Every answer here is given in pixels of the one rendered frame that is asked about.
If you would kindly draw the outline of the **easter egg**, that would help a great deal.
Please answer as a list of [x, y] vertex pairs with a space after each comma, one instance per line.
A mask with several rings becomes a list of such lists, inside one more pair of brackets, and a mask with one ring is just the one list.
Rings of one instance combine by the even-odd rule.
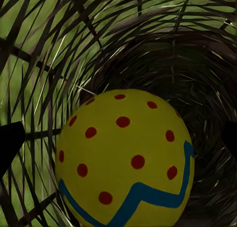
[[190, 125], [143, 85], [94, 93], [53, 144], [60, 196], [83, 227], [173, 227], [197, 198]]

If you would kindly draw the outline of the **wicker basket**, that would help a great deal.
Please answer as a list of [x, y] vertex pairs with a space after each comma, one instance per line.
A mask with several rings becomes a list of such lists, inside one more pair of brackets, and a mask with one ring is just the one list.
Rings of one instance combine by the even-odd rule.
[[[2, 8], [4, 0], [0, 0], [0, 18], [5, 15], [19, 0], [9, 0], [9, 2]], [[206, 168], [203, 170], [202, 173], [195, 176], [194, 175], [194, 182], [192, 187], [197, 187], [199, 190], [199, 194], [190, 194], [190, 197], [197, 197], [196, 199], [189, 199], [187, 206], [185, 207], [186, 210], [181, 214], [178, 221], [174, 224], [173, 227], [233, 227], [237, 224], [237, 186], [235, 187], [233, 185], [235, 177], [237, 175], [237, 165], [229, 178], [229, 180], [226, 179], [227, 175], [230, 173], [230, 171], [233, 169], [235, 164], [237, 163], [236, 159], [233, 157], [232, 154], [230, 154], [224, 161], [222, 161], [224, 154], [226, 150], [229, 151], [228, 147], [224, 144], [219, 144], [219, 140], [222, 135], [223, 126], [226, 121], [231, 121], [229, 118], [229, 115], [220, 99], [222, 99], [226, 102], [226, 104], [231, 108], [232, 111], [232, 122], [234, 122], [234, 115], [237, 118], [237, 82], [231, 77], [232, 74], [236, 73], [237, 71], [237, 36], [231, 34], [228, 32], [225, 28], [228, 25], [232, 25], [235, 30], [237, 31], [237, 26], [233, 25], [231, 22], [237, 23], [237, 1], [227, 2], [224, 0], [210, 0], [214, 1], [215, 3], [189, 3], [190, 0], [186, 0], [183, 3], [170, 5], [170, 6], [161, 6], [159, 8], [156, 8], [154, 10], [148, 11], [146, 13], [142, 13], [142, 4], [149, 2], [151, 0], [137, 0], [137, 4], [132, 5], [128, 7], [133, 1], [136, 0], [121, 0], [118, 4], [115, 4], [107, 9], [105, 9], [113, 0], [109, 0], [109, 2], [101, 9], [99, 10], [95, 15], [88, 17], [96, 8], [97, 6], [105, 2], [107, 0], [95, 0], [85, 6], [83, 6], [88, 0], [72, 0], [70, 2], [63, 18], [60, 20], [60, 22], [50, 31], [52, 22], [54, 20], [54, 17], [56, 13], [61, 10], [70, 0], [58, 0], [53, 12], [45, 19], [37, 28], [35, 28], [29, 35], [25, 37], [25, 39], [20, 42], [18, 45], [15, 45], [16, 39], [18, 37], [19, 31], [21, 29], [23, 21], [31, 14], [33, 13], [42, 3], [44, 3], [46, 0], [40, 0], [35, 7], [26, 15], [26, 11], [28, 9], [29, 3], [31, 0], [25, 0], [20, 12], [10, 30], [9, 35], [6, 37], [6, 39], [0, 37], [0, 76], [4, 69], [5, 64], [7, 63], [7, 124], [11, 124], [11, 119], [14, 115], [14, 112], [21, 100], [21, 122], [24, 126], [24, 130], [26, 133], [25, 128], [25, 116], [27, 114], [28, 108], [31, 104], [31, 125], [29, 127], [28, 133], [26, 133], [26, 140], [24, 141], [22, 145], [22, 156], [20, 151], [18, 151], [18, 155], [22, 164], [22, 187], [21, 187], [21, 193], [19, 191], [17, 182], [15, 180], [13, 171], [11, 169], [11, 165], [8, 168], [8, 185], [9, 185], [9, 195], [7, 193], [7, 190], [5, 188], [5, 185], [3, 183], [3, 180], [0, 181], [0, 205], [3, 209], [4, 215], [6, 217], [8, 227], [33, 227], [31, 221], [36, 218], [39, 223], [43, 227], [48, 227], [48, 224], [45, 220], [45, 217], [43, 215], [43, 210], [46, 210], [47, 213], [50, 215], [50, 217], [55, 221], [55, 223], [58, 225], [58, 227], [67, 227], [64, 223], [63, 219], [57, 212], [56, 208], [53, 204], [57, 206], [57, 208], [64, 214], [65, 218], [67, 219], [68, 223], [71, 227], [80, 227], [80, 224], [78, 223], [77, 218], [72, 214], [72, 212], [67, 207], [66, 203], [64, 202], [61, 192], [58, 188], [57, 181], [56, 183], [53, 180], [53, 177], [51, 175], [51, 169], [53, 169], [54, 175], [55, 175], [55, 164], [54, 160], [52, 158], [52, 149], [55, 153], [55, 146], [53, 145], [52, 136], [59, 135], [63, 125], [65, 124], [65, 120], [67, 121], [70, 117], [69, 113], [73, 113], [73, 100], [75, 95], [77, 95], [77, 101], [76, 105], [79, 107], [82, 103], [89, 100], [91, 97], [93, 97], [94, 92], [110, 77], [110, 75], [114, 72], [117, 74], [117, 76], [120, 77], [120, 80], [114, 87], [118, 86], [119, 82], [123, 80], [123, 84], [121, 85], [120, 89], [136, 89], [139, 88], [139, 86], [149, 83], [153, 83], [150, 87], [146, 89], [146, 91], [151, 92], [156, 90], [157, 95], [162, 97], [167, 102], [173, 104], [173, 107], [175, 108], [175, 100], [184, 102], [184, 105], [180, 105], [182, 108], [175, 108], [176, 111], [180, 114], [183, 120], [185, 120], [192, 129], [190, 133], [191, 139], [195, 138], [193, 143], [194, 151], [198, 154], [194, 156], [195, 158], [195, 171], [203, 168], [206, 166]], [[173, 0], [165, 0], [160, 2], [166, 3]], [[122, 10], [116, 11], [114, 13], [111, 13], [116, 7], [126, 4], [128, 5], [124, 7]], [[174, 9], [178, 6], [182, 6], [182, 10], [176, 10], [176, 11], [170, 11], [171, 9]], [[202, 9], [207, 10], [207, 12], [189, 12], [185, 11], [187, 6], [197, 6]], [[206, 6], [229, 6], [232, 8], [235, 8], [236, 10], [234, 12], [222, 12], [218, 11], [212, 8], [208, 8]], [[128, 11], [134, 7], [137, 7], [138, 12], [133, 14], [131, 17], [126, 18], [122, 21], [118, 20], [114, 22], [121, 13]], [[101, 20], [92, 23], [101, 13], [106, 12], [110, 10], [110, 12]], [[79, 16], [74, 20], [74, 17], [76, 13], [79, 13]], [[67, 20], [72, 16], [72, 20], [67, 27], [67, 29], [58, 36], [62, 25], [67, 22]], [[178, 19], [170, 19], [170, 20], [162, 20], [162, 18], [168, 16], [168, 15], [178, 15]], [[198, 18], [198, 19], [182, 19], [183, 15], [190, 15], [190, 16], [204, 16], [206, 18]], [[114, 18], [104, 27], [95, 30], [95, 28], [104, 20], [109, 19], [110, 17]], [[209, 21], [209, 20], [221, 20], [224, 21], [223, 25], [218, 25], [218, 27], [212, 26], [212, 25], [204, 25], [201, 23], [198, 23], [199, 21]], [[32, 47], [30, 47], [27, 51], [22, 50], [23, 44], [33, 35], [35, 34], [45, 23], [47, 22], [47, 25], [41, 35], [41, 38], [37, 43], [35, 43]], [[84, 22], [85, 26], [84, 28], [78, 33], [76, 32], [73, 40], [60, 52], [58, 53], [66, 34], [69, 33], [73, 28], [75, 28], [80, 22]], [[154, 25], [150, 28], [143, 29], [144, 26], [149, 25], [153, 22], [160, 22], [157, 25]], [[201, 26], [203, 28], [208, 29], [208, 31], [201, 31], [198, 29], [191, 28], [190, 26], [184, 26], [180, 25], [180, 23], [184, 22], [191, 22], [195, 24], [196, 26]], [[156, 30], [158, 26], [163, 25], [165, 23], [175, 23], [175, 26], [173, 27], [165, 27], [160, 28], [156, 32], [153, 30]], [[112, 25], [115, 26], [111, 29], [111, 31], [106, 35], [103, 36], [103, 34], [108, 30], [108, 28]], [[73, 50], [71, 50], [72, 45], [75, 41], [75, 39], [82, 33], [84, 30], [88, 28], [90, 32], [82, 39], [79, 40], [79, 43], [74, 47]], [[43, 52], [42, 49], [44, 47], [45, 41], [50, 38], [55, 33], [53, 40], [50, 43], [50, 46]], [[109, 35], [114, 34], [103, 46], [101, 45], [100, 39], [105, 38]], [[88, 45], [86, 45], [89, 36], [93, 35], [94, 38], [90, 41]], [[57, 50], [57, 53], [55, 57], [49, 62], [48, 58], [52, 52], [53, 46], [62, 39], [60, 46]], [[85, 40], [85, 43], [79, 53], [79, 55], [74, 58], [75, 53], [80, 46], [80, 44]], [[80, 60], [82, 55], [95, 43], [98, 42], [100, 48], [96, 49], [95, 54], [92, 56], [92, 58], [85, 64], [82, 65], [79, 72], [75, 76], [76, 70], [80, 64]], [[164, 44], [158, 44], [158, 45], [148, 45], [141, 48], [138, 48], [139, 46], [145, 44], [145, 43], [155, 43], [155, 42], [166, 42], [171, 44], [170, 48], [150, 51], [141, 54], [142, 51], [148, 48], [164, 45]], [[211, 67], [207, 64], [205, 64], [205, 67], [213, 74], [213, 76], [220, 82], [213, 80], [209, 76], [205, 75], [199, 70], [196, 70], [196, 72], [189, 72], [189, 71], [174, 71], [174, 59], [181, 58], [185, 60], [194, 61], [192, 59], [175, 55], [175, 47], [178, 46], [186, 46], [190, 47], [199, 51], [203, 51], [206, 53], [210, 53], [213, 55], [218, 56], [219, 58], [223, 59], [227, 63], [233, 64], [234, 68], [232, 66], [229, 66], [229, 64], [226, 64], [222, 61], [219, 61], [217, 59], [214, 59], [210, 56], [207, 56], [205, 54], [201, 55], [205, 57], [212, 65], [215, 66]], [[67, 49], [68, 48], [68, 49]], [[54, 61], [67, 49], [66, 54], [64, 55], [64, 58], [62, 61], [54, 68], [52, 69]], [[160, 54], [161, 52], [167, 51], [171, 49], [171, 56], [164, 57], [156, 60], [151, 60], [149, 62], [145, 62], [144, 59], [161, 56], [161, 55], [167, 55], [166, 53]], [[68, 65], [68, 67], [63, 72], [64, 66], [67, 62], [67, 59], [70, 57], [70, 55], [73, 54], [71, 61]], [[22, 69], [21, 69], [21, 88], [18, 94], [18, 97], [16, 99], [15, 105], [13, 107], [12, 113], [10, 112], [10, 94], [9, 94], [9, 82], [10, 82], [10, 57], [12, 55], [17, 56], [17, 58], [22, 59]], [[144, 64], [123, 77], [119, 72], [118, 69], [122, 66], [131, 64], [133, 66], [138, 61], [143, 60]], [[149, 69], [148, 66], [153, 63], [163, 62], [171, 60], [170, 66], [165, 67], [159, 67], [155, 69]], [[25, 77], [23, 77], [23, 63], [27, 61], [29, 62], [28, 69], [26, 71]], [[74, 64], [73, 69], [71, 73], [67, 76], [67, 73], [71, 67], [71, 65]], [[230, 73], [226, 73], [222, 68], [220, 68], [216, 63], [228, 68]], [[178, 64], [178, 65], [195, 65], [195, 66], [204, 66], [204, 63], [202, 61], [200, 64]], [[80, 85], [83, 76], [89, 72], [89, 70], [93, 67], [93, 73], [85, 79], [85, 81]], [[34, 69], [35, 67], [39, 67], [39, 74], [37, 77], [37, 80], [34, 85]], [[81, 70], [85, 67], [85, 70], [81, 77], [78, 79], [79, 74]], [[163, 69], [166, 69], [168, 67], [171, 67], [172, 71], [169, 75], [161, 76], [161, 74], [165, 73], [165, 71], [160, 72]], [[147, 71], [134, 79], [136, 76], [138, 76], [143, 70], [147, 69]], [[42, 86], [42, 79], [43, 79], [43, 73], [48, 72], [44, 86]], [[177, 89], [182, 92], [188, 93], [188, 96], [184, 94], [176, 94], [175, 91], [173, 91], [173, 95], [159, 95], [157, 89], [162, 88], [162, 86], [159, 87], [160, 84], [165, 82], [158, 81], [155, 82], [155, 80], [167, 78], [172, 76], [172, 84], [166, 85], [166, 86], [173, 86], [172, 89], [166, 89], [164, 91], [170, 91], [170, 90], [176, 90], [174, 88], [174, 85], [179, 85], [179, 83], [174, 83], [175, 79], [174, 76], [178, 75], [180, 77], [185, 78], [185, 81], [192, 81], [193, 83], [197, 83], [199, 87], [201, 88], [201, 91], [194, 86], [184, 85], [185, 87], [188, 87], [188, 89]], [[142, 80], [131, 86], [133, 81], [138, 80], [140, 78], [144, 77]], [[26, 86], [31, 78], [31, 98], [29, 100], [27, 109], [25, 111], [25, 105], [24, 105], [24, 91], [26, 89]], [[61, 86], [59, 88], [59, 91], [56, 95], [55, 102], [53, 103], [53, 92], [55, 90], [55, 87], [57, 86], [57, 83], [59, 79], [62, 79]], [[47, 96], [42, 102], [42, 92], [44, 90], [46, 81], [48, 79], [48, 93]], [[37, 89], [37, 86], [40, 81], [40, 116], [39, 121], [37, 124], [36, 132], [35, 132], [35, 126], [34, 126], [34, 105], [33, 105], [33, 96]], [[68, 88], [70, 87], [70, 84], [73, 84], [73, 86], [70, 88], [70, 94], [68, 97]], [[73, 96], [73, 88], [77, 86], [76, 91]], [[145, 86], [143, 85], [143, 86]], [[142, 86], [142, 87], [143, 87]], [[204, 88], [209, 88], [213, 90], [216, 97], [218, 98], [221, 105], [218, 103], [218, 101]], [[217, 90], [217, 88], [221, 88], [222, 91], [227, 96], [228, 100], [231, 102], [232, 106], [227, 102], [227, 100], [221, 95], [221, 93]], [[202, 100], [193, 90], [200, 92], [205, 95], [206, 99], [208, 99], [209, 103], [213, 107], [213, 109], [204, 101]], [[63, 116], [61, 116], [60, 121], [58, 123], [58, 126], [56, 128], [56, 114], [57, 111], [60, 108], [61, 103], [63, 103], [63, 99], [67, 93], [67, 102], [65, 107], [67, 108], [67, 114], [65, 117], [65, 120], [63, 122]], [[191, 104], [188, 102], [190, 98], [190, 94], [192, 94], [199, 102], [199, 105], [196, 107], [194, 104]], [[95, 96], [96, 94], [94, 94]], [[223, 111], [223, 119], [221, 121], [220, 115], [213, 104], [215, 102], [220, 108], [221, 111]], [[190, 104], [193, 109], [186, 106], [186, 104]], [[53, 108], [54, 105], [56, 105], [55, 113], [53, 115]], [[203, 121], [201, 121], [198, 118], [197, 112], [203, 117], [203, 115], [198, 111], [198, 108], [203, 105], [206, 107], [214, 116], [213, 117], [213, 123], [211, 120], [207, 117], [204, 118]], [[48, 120], [47, 124], [45, 126], [44, 131], [42, 130], [42, 118], [45, 113], [46, 108], [48, 107]], [[185, 115], [184, 110], [185, 108], [190, 109], [191, 111]], [[188, 118], [192, 116], [193, 114], [196, 115], [197, 122], [199, 122], [202, 125], [202, 130], [194, 130], [192, 125], [190, 124]], [[219, 118], [220, 123], [220, 130], [216, 129], [216, 121], [217, 117]], [[206, 123], [208, 123], [208, 130], [206, 130]], [[38, 126], [40, 124], [40, 131], [38, 132]], [[196, 131], [200, 131], [199, 134], [196, 134]], [[208, 131], [207, 138], [212, 134], [211, 140], [204, 138], [205, 131]], [[216, 131], [221, 131], [218, 139], [216, 140]], [[48, 145], [46, 145], [46, 150], [48, 153], [48, 166], [46, 165], [48, 172], [49, 172], [49, 196], [44, 199], [43, 198], [43, 188], [42, 188], [42, 202], [39, 203], [39, 200], [37, 198], [36, 192], [35, 192], [35, 165], [37, 166], [35, 162], [35, 139], [41, 138], [41, 180], [42, 179], [42, 138], [48, 137]], [[198, 147], [194, 147], [194, 144], [196, 141], [199, 140]], [[27, 169], [25, 167], [25, 142], [28, 143], [28, 141], [31, 141], [31, 148], [29, 148], [31, 152], [31, 158], [32, 158], [32, 173], [33, 173], [33, 185], [31, 182], [31, 179], [29, 177], [29, 174], [27, 172]], [[205, 144], [208, 143], [209, 149], [205, 156], [203, 156], [203, 151]], [[199, 152], [198, 149], [201, 148], [201, 151]], [[214, 156], [214, 158], [208, 162], [212, 153], [214, 152], [215, 148], [219, 147], [221, 150], [218, 151], [218, 153]], [[212, 165], [217, 160], [217, 166], [214, 168]], [[229, 160], [229, 163], [225, 169], [225, 172], [223, 174], [219, 173], [218, 170]], [[213, 168], [213, 171], [210, 173], [207, 173], [205, 175], [202, 175], [204, 172], [206, 172], [208, 169]], [[211, 190], [208, 192], [207, 195], [204, 195], [202, 193], [202, 190], [200, 188], [200, 184], [202, 184], [204, 181], [206, 181], [211, 176], [218, 173], [221, 177], [219, 180], [214, 184], [212, 189], [222, 180], [225, 180], [227, 184], [224, 186], [214, 190], [211, 192]], [[34, 208], [27, 212], [27, 209], [24, 204], [24, 187], [25, 187], [25, 176], [31, 191], [31, 194], [34, 199]], [[11, 203], [11, 179], [13, 179], [17, 194], [20, 199], [20, 214], [19, 219], [16, 216], [16, 213], [14, 211], [14, 208]], [[51, 194], [51, 182], [53, 182], [53, 185], [55, 187], [55, 192]], [[226, 195], [225, 197], [221, 198], [216, 202], [218, 198], [220, 198], [225, 192], [227, 192], [230, 188], [233, 188], [234, 190]], [[58, 188], [58, 189], [57, 189]], [[206, 199], [215, 195], [216, 196], [210, 200], [208, 203], [206, 202]], [[54, 203], [54, 198], [56, 197], [57, 203]], [[212, 204], [216, 204], [222, 200], [225, 201], [217, 207], [212, 213], [209, 209]], [[197, 203], [199, 201], [204, 202], [204, 206], [200, 207], [192, 207], [188, 206], [193, 203]], [[48, 212], [46, 207], [51, 203], [55, 215], [58, 219], [58, 222], [53, 218], [53, 216]], [[195, 214], [192, 215], [192, 213], [197, 212], [199, 210], [202, 210], [206, 208], [208, 211], [208, 214]]]

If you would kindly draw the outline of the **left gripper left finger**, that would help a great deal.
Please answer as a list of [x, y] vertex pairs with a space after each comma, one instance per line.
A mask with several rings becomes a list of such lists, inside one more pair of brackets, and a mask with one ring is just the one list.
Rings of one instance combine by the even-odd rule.
[[26, 133], [21, 121], [0, 126], [0, 181], [25, 140]]

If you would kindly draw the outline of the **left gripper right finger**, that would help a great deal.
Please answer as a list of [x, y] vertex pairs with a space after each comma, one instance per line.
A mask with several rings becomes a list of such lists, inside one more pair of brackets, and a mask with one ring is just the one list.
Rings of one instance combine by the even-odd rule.
[[226, 121], [223, 126], [221, 139], [237, 161], [237, 123]]

